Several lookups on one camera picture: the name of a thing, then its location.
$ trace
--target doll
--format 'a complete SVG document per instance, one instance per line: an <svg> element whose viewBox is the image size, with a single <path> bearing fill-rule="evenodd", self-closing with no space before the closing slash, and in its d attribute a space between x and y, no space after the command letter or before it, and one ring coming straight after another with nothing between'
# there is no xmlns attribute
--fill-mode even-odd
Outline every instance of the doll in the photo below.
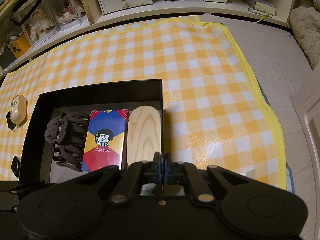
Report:
<svg viewBox="0 0 320 240"><path fill-rule="evenodd" d="M76 2L76 10L78 12L85 12L82 4L80 4L79 2ZM71 22L73 19L76 19L76 16L73 14L71 5L68 5L65 8L63 8L61 12L59 12L57 15L57 21L62 24Z"/></svg>
<svg viewBox="0 0 320 240"><path fill-rule="evenodd" d="M45 36L48 29L53 26L53 21L47 17L46 13L40 7L36 8L33 14L31 14L30 20L30 38L33 42Z"/></svg>

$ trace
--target open box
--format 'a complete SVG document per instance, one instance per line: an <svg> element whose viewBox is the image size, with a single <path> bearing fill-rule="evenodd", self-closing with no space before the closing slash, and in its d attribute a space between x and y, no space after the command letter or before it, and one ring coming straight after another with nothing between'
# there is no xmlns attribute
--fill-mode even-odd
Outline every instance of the open box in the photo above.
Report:
<svg viewBox="0 0 320 240"><path fill-rule="evenodd" d="M33 110L21 157L20 180L44 179L46 183L60 183L81 175L56 165L51 159L50 145L45 142L47 123L60 112L92 110L133 111L139 106L152 106L161 118L161 151L163 152L162 80L137 80L101 83L40 94Z"/></svg>

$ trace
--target yellow case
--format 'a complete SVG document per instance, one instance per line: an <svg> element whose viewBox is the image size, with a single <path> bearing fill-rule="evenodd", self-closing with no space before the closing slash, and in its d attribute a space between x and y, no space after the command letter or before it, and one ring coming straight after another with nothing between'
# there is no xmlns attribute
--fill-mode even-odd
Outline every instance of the yellow case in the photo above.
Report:
<svg viewBox="0 0 320 240"><path fill-rule="evenodd" d="M24 33L9 46L10 50L16 58L22 56L30 48L30 44Z"/></svg>

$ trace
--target shelf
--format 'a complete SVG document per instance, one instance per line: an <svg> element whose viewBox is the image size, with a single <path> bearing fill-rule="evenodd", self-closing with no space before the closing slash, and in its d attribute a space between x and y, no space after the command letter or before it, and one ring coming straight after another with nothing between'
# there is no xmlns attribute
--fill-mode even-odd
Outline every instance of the shelf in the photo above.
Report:
<svg viewBox="0 0 320 240"><path fill-rule="evenodd" d="M250 17L255 19L261 18L260 15L249 12L248 8L249 6L242 0L228 0L227 3L204 2L203 0L182 0L174 2L154 0L154 4L152 5L129 8L103 15L95 24L90 25L90 23L87 21L71 30L64 31L62 33L55 33L45 42L43 42L36 48L29 49L24 55L12 62L0 74L0 79L3 78L7 73L15 70L23 62L36 56L42 51L76 35L80 35L82 33L89 32L96 28L103 27L109 24L153 15L161 15L162 17L165 17L165 14L170 13L221 13ZM265 20L278 25L289 27L288 23L282 21L277 16L266 18Z"/></svg>

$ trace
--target wooden brush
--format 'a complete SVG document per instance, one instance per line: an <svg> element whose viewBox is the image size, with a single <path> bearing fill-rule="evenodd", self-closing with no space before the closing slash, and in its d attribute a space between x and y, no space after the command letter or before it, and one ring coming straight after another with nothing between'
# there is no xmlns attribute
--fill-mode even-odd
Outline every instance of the wooden brush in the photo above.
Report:
<svg viewBox="0 0 320 240"><path fill-rule="evenodd" d="M127 162L152 161L161 152L160 114L151 106L132 111L128 123Z"/></svg>

